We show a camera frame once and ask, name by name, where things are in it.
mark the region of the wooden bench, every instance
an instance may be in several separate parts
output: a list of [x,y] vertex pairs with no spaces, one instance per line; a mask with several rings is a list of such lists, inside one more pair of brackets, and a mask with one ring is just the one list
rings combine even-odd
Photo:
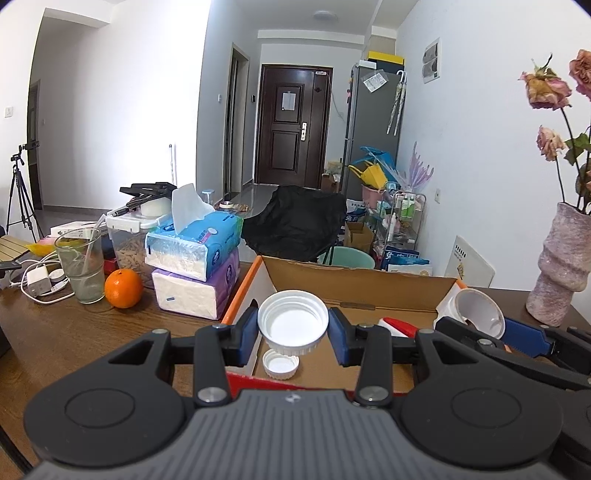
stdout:
[[27,248],[29,243],[10,235],[0,237],[0,261],[6,262],[21,258],[29,251]]

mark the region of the green leaf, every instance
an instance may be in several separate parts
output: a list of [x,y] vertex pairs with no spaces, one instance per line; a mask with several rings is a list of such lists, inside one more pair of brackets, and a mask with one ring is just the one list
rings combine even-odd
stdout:
[[589,145],[589,137],[586,134],[580,134],[574,139],[574,144],[580,148],[587,148]]
[[574,165],[577,158],[579,158],[583,152],[584,152],[584,149],[582,149],[582,148],[578,148],[578,147],[575,147],[574,149],[571,148],[568,152],[566,152],[566,155],[564,157],[566,160],[569,161],[569,163],[571,165]]

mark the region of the cardboard box on floor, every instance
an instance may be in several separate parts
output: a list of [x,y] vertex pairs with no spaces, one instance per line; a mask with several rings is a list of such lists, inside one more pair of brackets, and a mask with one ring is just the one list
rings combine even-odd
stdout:
[[363,222],[345,222],[346,247],[356,248],[368,254],[373,242],[374,233]]

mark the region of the black cloth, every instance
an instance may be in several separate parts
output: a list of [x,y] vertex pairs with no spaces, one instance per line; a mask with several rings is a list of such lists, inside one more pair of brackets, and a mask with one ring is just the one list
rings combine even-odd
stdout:
[[258,255],[316,261],[335,244],[346,211],[340,193],[281,186],[260,214],[244,220],[242,238]]

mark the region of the pink flower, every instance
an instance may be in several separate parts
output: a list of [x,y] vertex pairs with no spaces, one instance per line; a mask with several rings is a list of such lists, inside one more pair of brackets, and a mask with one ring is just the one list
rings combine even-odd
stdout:
[[591,100],[591,51],[579,50],[575,60],[569,63],[570,76],[577,81],[577,92]]
[[563,79],[549,76],[540,69],[535,74],[523,72],[520,80],[525,82],[528,100],[533,108],[558,110],[570,105],[567,97],[573,92]]
[[555,161],[558,158],[558,150],[564,150],[566,145],[558,133],[540,125],[538,148],[542,155],[546,156],[547,161]]

